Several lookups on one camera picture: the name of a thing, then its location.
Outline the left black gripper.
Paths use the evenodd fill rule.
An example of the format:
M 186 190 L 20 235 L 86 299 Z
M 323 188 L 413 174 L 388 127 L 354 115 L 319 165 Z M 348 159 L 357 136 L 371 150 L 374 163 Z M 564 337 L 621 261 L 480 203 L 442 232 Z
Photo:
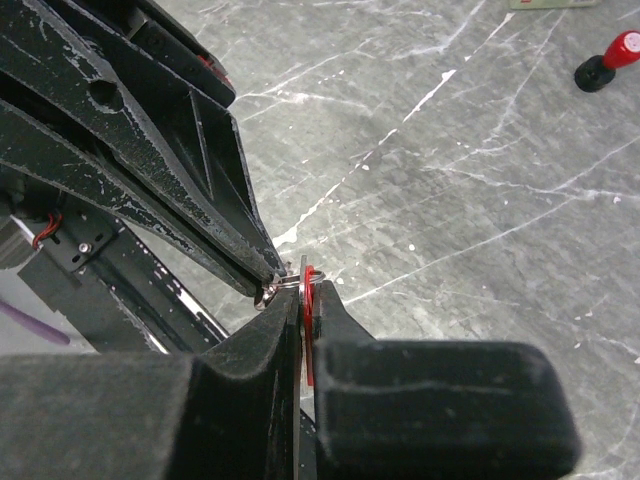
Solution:
M 199 354 L 228 336 L 118 218 L 247 296 L 284 273 L 235 97 L 153 1 L 2 3 L 1 265 L 97 352 Z

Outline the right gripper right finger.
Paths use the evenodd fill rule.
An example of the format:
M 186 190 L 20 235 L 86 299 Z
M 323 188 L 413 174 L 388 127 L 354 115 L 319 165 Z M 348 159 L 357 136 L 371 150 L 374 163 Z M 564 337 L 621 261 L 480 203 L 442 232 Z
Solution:
M 558 374 L 532 345 L 377 340 L 321 284 L 313 317 L 322 479 L 559 479 L 581 454 Z

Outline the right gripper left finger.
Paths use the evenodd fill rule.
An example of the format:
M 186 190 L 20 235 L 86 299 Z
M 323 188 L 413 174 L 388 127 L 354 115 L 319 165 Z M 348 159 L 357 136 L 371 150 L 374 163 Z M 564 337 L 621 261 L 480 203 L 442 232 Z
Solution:
M 294 479 L 298 297 L 201 355 L 1 361 L 5 479 Z

